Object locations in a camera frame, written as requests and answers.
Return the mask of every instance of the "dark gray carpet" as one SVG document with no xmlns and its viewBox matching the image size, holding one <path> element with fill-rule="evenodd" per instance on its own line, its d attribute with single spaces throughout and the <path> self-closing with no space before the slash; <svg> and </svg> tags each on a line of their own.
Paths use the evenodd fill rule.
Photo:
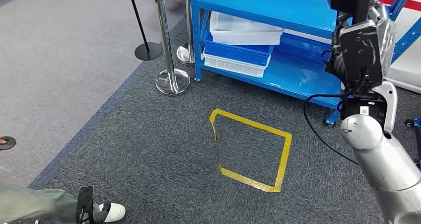
<svg viewBox="0 0 421 224">
<path fill-rule="evenodd" d="M 173 50 L 186 41 L 185 21 L 172 32 Z M 97 200 L 127 208 L 119 223 L 382 223 L 359 168 L 334 154 L 306 124 L 303 101 L 204 73 L 179 97 L 158 94 L 154 80 L 163 57 L 144 71 L 45 188 L 76 195 L 94 185 Z M 186 69 L 192 77 L 194 70 Z M 399 89 L 396 136 L 417 155 L 413 130 L 403 125 L 421 110 L 420 97 Z M 216 167 L 209 115 L 215 108 L 291 133 L 280 193 L 265 193 L 222 176 Z M 309 113 L 334 147 L 351 154 L 338 127 L 322 124 L 328 110 Z M 225 168 L 273 185 L 283 138 L 217 117 L 219 156 Z"/>
</svg>

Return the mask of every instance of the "floor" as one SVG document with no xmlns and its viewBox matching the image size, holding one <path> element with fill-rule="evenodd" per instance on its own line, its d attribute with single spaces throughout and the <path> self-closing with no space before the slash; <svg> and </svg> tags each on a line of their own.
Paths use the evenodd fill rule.
<svg viewBox="0 0 421 224">
<path fill-rule="evenodd" d="M 142 43 L 130 0 L 1 0 L 0 180 L 29 185 L 132 74 Z M 147 39 L 160 42 L 153 0 L 136 0 Z M 167 0 L 173 28 L 184 0 Z"/>
<path fill-rule="evenodd" d="M 186 40 L 185 26 L 182 20 L 173 29 L 173 50 Z M 193 67 L 176 67 L 193 77 Z M 81 186 L 93 185 L 97 202 L 126 206 L 119 224 L 384 223 L 360 168 L 311 132 L 303 101 L 208 72 L 185 94 L 167 97 L 154 86 L 164 68 L 161 56 L 136 69 L 94 116 L 95 127 L 85 125 L 77 135 L 83 138 L 69 143 L 31 187 L 60 187 L 76 195 Z M 420 96 L 403 89 L 398 96 L 394 135 L 417 157 L 416 130 L 404 120 L 419 113 Z M 292 134 L 280 192 L 223 176 L 217 162 L 272 186 L 285 138 L 218 115 L 216 149 L 209 121 L 216 108 Z M 308 110 L 322 137 L 351 155 L 339 127 L 322 124 L 327 113 L 317 105 Z"/>
</svg>

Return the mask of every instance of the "blue metal shelf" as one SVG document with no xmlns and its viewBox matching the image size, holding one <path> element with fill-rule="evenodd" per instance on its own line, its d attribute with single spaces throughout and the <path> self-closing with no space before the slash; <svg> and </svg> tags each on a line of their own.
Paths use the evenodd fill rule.
<svg viewBox="0 0 421 224">
<path fill-rule="evenodd" d="M 202 70 L 208 70 L 303 100 L 316 93 L 340 92 L 341 82 L 333 75 L 324 72 L 324 64 L 321 59 L 319 60 L 320 49 L 330 46 L 316 41 L 300 40 L 285 33 L 283 37 L 281 36 L 281 46 L 274 48 L 271 61 L 262 78 L 207 67 L 204 61 L 198 59 L 201 57 L 209 11 L 218 11 L 330 39 L 335 27 L 336 12 L 329 8 L 327 0 L 190 1 L 194 52 L 197 58 L 196 81 L 202 79 Z M 202 22 L 201 9 L 204 10 Z M 291 45 L 291 49 L 282 47 L 282 41 Z M 311 102 L 336 109 L 339 99 L 316 97 Z"/>
<path fill-rule="evenodd" d="M 198 0 L 197 6 L 328 39 L 335 28 L 327 0 Z"/>
<path fill-rule="evenodd" d="M 324 71 L 322 63 L 315 63 L 289 54 L 272 53 L 271 61 L 262 78 L 233 73 L 196 63 L 201 69 L 248 82 L 276 92 L 300 99 L 307 99 L 316 93 L 337 94 L 341 83 Z M 316 97 L 311 102 L 336 109 L 339 98 Z"/>
</svg>

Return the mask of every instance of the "yellow tape square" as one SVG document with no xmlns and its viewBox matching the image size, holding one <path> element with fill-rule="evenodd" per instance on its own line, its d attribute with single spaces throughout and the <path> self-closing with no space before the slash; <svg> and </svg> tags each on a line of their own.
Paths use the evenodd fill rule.
<svg viewBox="0 0 421 224">
<path fill-rule="evenodd" d="M 232 172 L 232 171 L 230 171 L 226 168 L 223 168 L 220 165 L 220 162 L 219 162 L 219 159 L 218 159 L 218 165 L 219 165 L 219 169 L 220 169 L 222 175 L 225 175 L 227 177 L 230 177 L 232 179 L 235 179 L 237 181 L 240 181 L 244 184 L 250 185 L 250 186 L 255 187 L 257 189 L 263 190 L 265 192 L 280 192 L 283 177 L 285 175 L 286 162 L 288 160 L 289 148 L 291 146 L 291 140 L 292 140 L 292 134 L 290 134 L 288 132 L 285 132 L 285 131 L 281 131 L 279 129 L 276 129 L 276 128 L 273 128 L 273 127 L 270 127 L 270 126 L 267 126 L 267 125 L 260 124 L 258 122 L 246 119 L 246 118 L 241 117 L 241 116 L 234 115 L 232 113 L 223 111 L 221 109 L 215 109 L 215 110 L 212 111 L 212 113 L 209 117 L 209 120 L 210 120 L 210 123 L 212 124 L 212 129 L 213 129 L 213 134 L 214 134 L 214 137 L 215 137 L 215 145 L 216 146 L 217 146 L 217 140 L 216 140 L 216 129 L 215 129 L 214 123 L 215 123 L 216 115 L 218 115 L 218 114 L 221 115 L 221 116 L 225 116 L 227 118 L 233 119 L 235 121 L 239 121 L 239 122 L 244 123 L 246 125 L 271 132 L 275 135 L 282 136 L 282 137 L 285 138 L 285 142 L 283 144 L 283 149 L 282 149 L 281 161 L 279 163 L 278 174 L 277 174 L 276 181 L 275 181 L 275 184 L 274 184 L 273 187 L 271 187 L 269 185 L 266 185 L 264 183 L 258 182 L 256 180 L 253 180 L 251 178 L 245 177 L 241 174 Z"/>
</svg>

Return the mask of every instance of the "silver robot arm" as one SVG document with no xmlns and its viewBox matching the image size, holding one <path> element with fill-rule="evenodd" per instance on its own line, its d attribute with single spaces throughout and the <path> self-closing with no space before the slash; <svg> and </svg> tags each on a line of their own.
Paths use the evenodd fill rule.
<svg viewBox="0 0 421 224">
<path fill-rule="evenodd" d="M 325 71 L 338 77 L 348 93 L 355 91 L 341 97 L 341 135 L 352 147 L 385 223 L 421 224 L 421 172 L 391 134 L 397 92 L 384 76 L 395 45 L 393 22 L 377 0 L 328 2 L 338 13 Z"/>
<path fill-rule="evenodd" d="M 382 88 L 393 92 L 389 115 L 396 113 L 396 90 L 387 81 Z M 344 119 L 341 135 L 371 186 L 387 224 L 421 224 L 421 172 L 401 143 L 385 132 L 377 120 L 355 114 Z"/>
</svg>

